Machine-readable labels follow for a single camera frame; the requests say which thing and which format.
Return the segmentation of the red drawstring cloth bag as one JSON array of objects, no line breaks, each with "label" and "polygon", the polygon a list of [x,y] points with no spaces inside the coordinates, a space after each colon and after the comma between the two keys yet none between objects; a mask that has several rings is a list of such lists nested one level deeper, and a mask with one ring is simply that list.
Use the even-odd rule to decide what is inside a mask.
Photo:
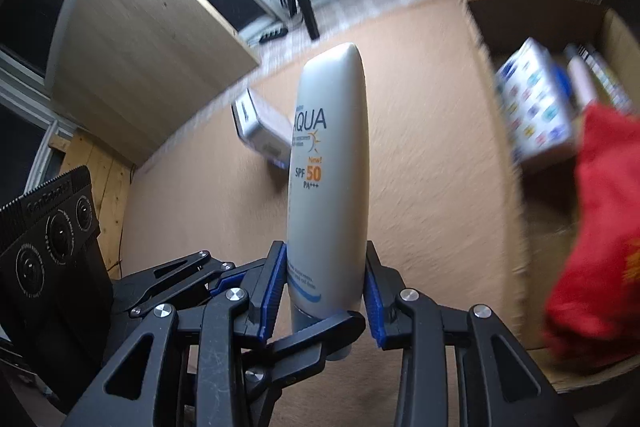
[{"label": "red drawstring cloth bag", "polygon": [[639,353],[639,118],[586,108],[576,243],[544,308],[553,358],[578,371]]}]

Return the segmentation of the white Aqua sunscreen tube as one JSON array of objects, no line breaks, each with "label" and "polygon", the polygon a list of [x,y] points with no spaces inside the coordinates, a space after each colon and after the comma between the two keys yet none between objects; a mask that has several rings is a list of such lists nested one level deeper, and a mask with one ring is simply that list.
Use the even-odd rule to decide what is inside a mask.
[{"label": "white Aqua sunscreen tube", "polygon": [[366,76],[346,42],[309,60],[297,89],[286,226],[294,332],[359,309],[369,194]]}]

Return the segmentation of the patterned white tissue pack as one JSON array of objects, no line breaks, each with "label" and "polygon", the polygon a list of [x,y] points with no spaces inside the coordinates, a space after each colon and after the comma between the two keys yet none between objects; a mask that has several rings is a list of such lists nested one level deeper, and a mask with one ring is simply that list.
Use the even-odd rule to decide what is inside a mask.
[{"label": "patterned white tissue pack", "polygon": [[515,162],[537,170],[576,154],[570,99],[548,50],[527,38],[495,73]]}]

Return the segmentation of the slim white patterned stick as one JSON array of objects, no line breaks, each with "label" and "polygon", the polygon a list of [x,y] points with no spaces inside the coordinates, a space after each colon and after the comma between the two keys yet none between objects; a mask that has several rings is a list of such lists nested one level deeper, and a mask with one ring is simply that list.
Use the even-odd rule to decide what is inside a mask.
[{"label": "slim white patterned stick", "polygon": [[602,87],[610,98],[613,106],[625,114],[636,113],[634,103],[631,102],[631,99],[608,62],[605,61],[604,57],[591,44],[586,45],[586,50],[591,60],[589,66],[592,68],[594,75],[596,75],[600,83],[602,83]]}]

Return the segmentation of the small white pink bottle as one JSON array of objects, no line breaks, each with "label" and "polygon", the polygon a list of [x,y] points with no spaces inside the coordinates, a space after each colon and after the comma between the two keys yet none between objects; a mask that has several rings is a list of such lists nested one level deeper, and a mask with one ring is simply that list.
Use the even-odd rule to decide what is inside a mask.
[{"label": "small white pink bottle", "polygon": [[568,44],[564,49],[567,58],[567,72],[573,86],[575,104],[579,112],[583,112],[590,104],[599,100],[594,87],[590,69],[584,59],[578,54],[574,44]]}]

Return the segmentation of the pine wood plank panel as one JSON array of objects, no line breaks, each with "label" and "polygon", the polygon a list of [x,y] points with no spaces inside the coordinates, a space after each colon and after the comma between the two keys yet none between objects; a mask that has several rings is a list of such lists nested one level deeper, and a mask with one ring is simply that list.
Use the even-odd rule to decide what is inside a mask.
[{"label": "pine wood plank panel", "polygon": [[56,132],[48,142],[51,152],[63,154],[58,173],[88,167],[94,208],[100,224],[98,242],[107,273],[112,280],[122,277],[122,230],[132,178],[132,166],[111,147],[84,130],[70,138]]}]

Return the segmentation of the clear silver rectangular box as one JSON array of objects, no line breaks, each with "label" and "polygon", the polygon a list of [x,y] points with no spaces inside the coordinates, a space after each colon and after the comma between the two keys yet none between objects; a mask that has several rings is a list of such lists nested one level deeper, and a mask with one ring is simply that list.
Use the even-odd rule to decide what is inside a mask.
[{"label": "clear silver rectangular box", "polygon": [[244,90],[231,104],[239,139],[271,164],[288,170],[293,127],[281,114],[252,89]]}]

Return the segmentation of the brown cardboard box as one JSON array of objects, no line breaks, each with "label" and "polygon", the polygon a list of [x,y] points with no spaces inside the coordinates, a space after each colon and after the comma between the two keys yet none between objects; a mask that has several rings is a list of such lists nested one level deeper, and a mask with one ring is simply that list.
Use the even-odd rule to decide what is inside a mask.
[{"label": "brown cardboard box", "polygon": [[506,198],[506,311],[503,320],[528,349],[551,384],[564,395],[613,387],[639,372],[631,357],[606,369],[574,373],[544,347],[544,305],[560,277],[578,232],[574,178],[582,117],[570,121],[570,139],[530,159],[518,160],[508,108],[495,86],[497,69],[528,38],[559,65],[565,47],[591,44],[620,80],[632,103],[639,101],[639,45],[626,22],[599,0],[464,0],[472,49],[492,114]]}]

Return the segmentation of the wooden headboard panel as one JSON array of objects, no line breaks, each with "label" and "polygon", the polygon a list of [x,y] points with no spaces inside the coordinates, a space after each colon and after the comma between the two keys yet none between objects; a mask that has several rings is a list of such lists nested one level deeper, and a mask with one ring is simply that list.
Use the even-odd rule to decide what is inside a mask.
[{"label": "wooden headboard panel", "polygon": [[46,80],[56,108],[140,166],[258,64],[207,0],[65,0]]}]

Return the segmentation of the black power strip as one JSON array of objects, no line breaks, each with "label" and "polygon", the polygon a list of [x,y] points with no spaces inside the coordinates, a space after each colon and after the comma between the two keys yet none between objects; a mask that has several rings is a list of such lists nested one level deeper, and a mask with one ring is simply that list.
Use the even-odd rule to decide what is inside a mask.
[{"label": "black power strip", "polygon": [[278,40],[284,38],[288,35],[288,28],[286,26],[281,26],[276,29],[271,29],[264,32],[258,39],[258,43],[263,46],[267,42],[271,42],[273,40]]}]

